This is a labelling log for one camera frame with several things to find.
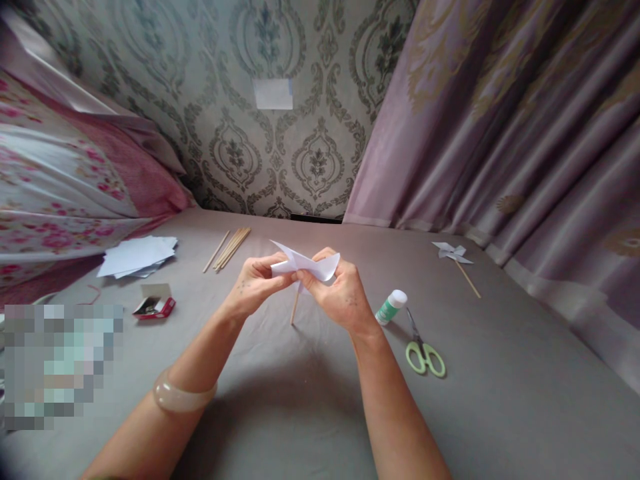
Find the green label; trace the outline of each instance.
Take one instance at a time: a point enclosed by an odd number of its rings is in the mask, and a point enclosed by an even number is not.
[[[380,310],[378,310],[378,313],[375,314],[375,319],[378,320],[378,322],[388,323],[398,310],[399,309],[392,306],[389,300],[387,300]]]

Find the scissors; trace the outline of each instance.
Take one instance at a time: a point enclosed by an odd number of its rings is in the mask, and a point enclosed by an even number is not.
[[[411,312],[408,308],[407,315],[409,316],[411,329],[413,330],[413,341],[409,342],[407,345],[407,361],[409,362],[409,365],[416,373],[423,374],[427,371],[428,367],[431,373],[436,377],[444,377],[447,374],[447,368],[445,367],[445,363],[442,361],[442,357],[432,346],[422,341],[422,338],[420,338],[420,334],[418,333],[418,328],[416,328],[415,322],[413,321],[413,317],[411,316]],[[414,362],[411,361],[411,352],[415,352],[418,356],[420,367],[416,367]],[[439,371],[433,368],[433,362],[431,361],[430,355],[436,357],[440,362],[441,368]]]

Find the wrist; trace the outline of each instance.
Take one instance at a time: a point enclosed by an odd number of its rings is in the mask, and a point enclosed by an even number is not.
[[[242,326],[248,317],[237,305],[225,300],[211,316],[209,323],[228,323]]]
[[[365,330],[349,332],[354,348],[376,350],[380,348],[380,346],[387,344],[387,338],[382,331],[382,327],[378,324],[375,318],[372,318],[371,320],[373,321],[367,322],[370,326],[367,326]]]

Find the scissors blade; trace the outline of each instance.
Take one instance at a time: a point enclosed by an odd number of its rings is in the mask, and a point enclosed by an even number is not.
[[[407,315],[409,316],[409,322],[411,322],[411,330],[413,330],[413,341],[418,344],[420,350],[422,350],[422,338],[420,338],[420,334],[418,333],[418,328],[415,326],[415,322],[413,321],[413,316],[409,308],[407,308]]]

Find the bamboo skewer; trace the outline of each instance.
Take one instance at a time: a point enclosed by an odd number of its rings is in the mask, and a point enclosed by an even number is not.
[[[464,268],[462,268],[462,265],[460,265],[458,263],[458,260],[454,259],[453,260],[455,262],[455,264],[458,266],[458,268],[460,269],[460,271],[462,272],[462,274],[465,276],[465,278],[467,279],[467,281],[469,282],[471,288],[473,289],[473,291],[475,292],[476,296],[478,298],[482,298],[480,296],[480,293],[478,292],[477,288],[475,288],[475,285],[473,284],[473,282],[471,281],[471,279],[469,278],[469,276],[467,275],[467,272],[465,272]]]
[[[222,270],[224,267],[227,266],[227,263],[229,262],[229,260],[231,260],[231,257],[235,254],[236,250],[240,248],[240,245],[242,244],[242,242],[244,242],[245,238],[247,238],[250,232],[251,232],[250,228],[245,229],[244,233],[242,234],[242,236],[240,236],[238,242],[236,242],[234,248],[231,250],[226,260],[222,263],[222,266],[220,266],[220,270]]]
[[[300,296],[300,290],[295,292],[295,300],[293,301],[293,310],[291,311],[291,320],[289,320],[289,324],[293,325],[293,318],[295,316],[295,308],[298,306],[298,297]]]
[[[224,263],[231,257],[231,255],[233,254],[233,250],[236,248],[236,246],[238,246],[240,239],[242,238],[246,230],[246,228],[238,229],[236,236],[234,236],[234,238],[232,238],[229,242],[229,248],[227,248],[224,256],[220,257],[220,259],[218,260],[218,270],[220,270]]]
[[[211,258],[209,259],[209,261],[205,265],[205,268],[203,268],[202,273],[206,272],[207,269],[209,268],[211,262],[213,261],[215,256],[218,254],[218,251],[220,250],[220,248],[222,248],[222,245],[224,244],[225,240],[229,236],[229,232],[230,232],[230,230],[227,230],[227,234],[224,236],[224,238],[222,238],[222,241],[220,242],[220,245],[218,245],[218,248],[216,248],[215,252],[213,252],[213,255],[211,256]]]
[[[238,234],[238,236],[235,239],[232,239],[231,242],[229,242],[230,247],[226,256],[220,257],[220,260],[218,261],[218,266],[216,268],[216,272],[222,270],[224,267],[227,266],[227,263],[229,262],[231,257],[235,254],[236,250],[240,248],[240,245],[242,244],[242,242],[244,242],[245,238],[247,238],[250,232],[251,232],[250,228],[240,229],[240,234]]]
[[[242,232],[242,230],[243,229],[238,229],[238,230],[235,231],[235,233],[233,234],[231,240],[229,240],[229,242],[227,243],[227,246],[225,247],[225,249],[222,250],[222,253],[218,257],[218,260],[216,260],[216,262],[213,264],[213,268],[214,269],[217,269],[220,266],[220,264],[222,264],[222,260],[224,260],[224,258],[226,258],[226,256],[229,254],[229,250],[231,249],[231,246],[237,240],[237,238],[240,235],[240,232]]]

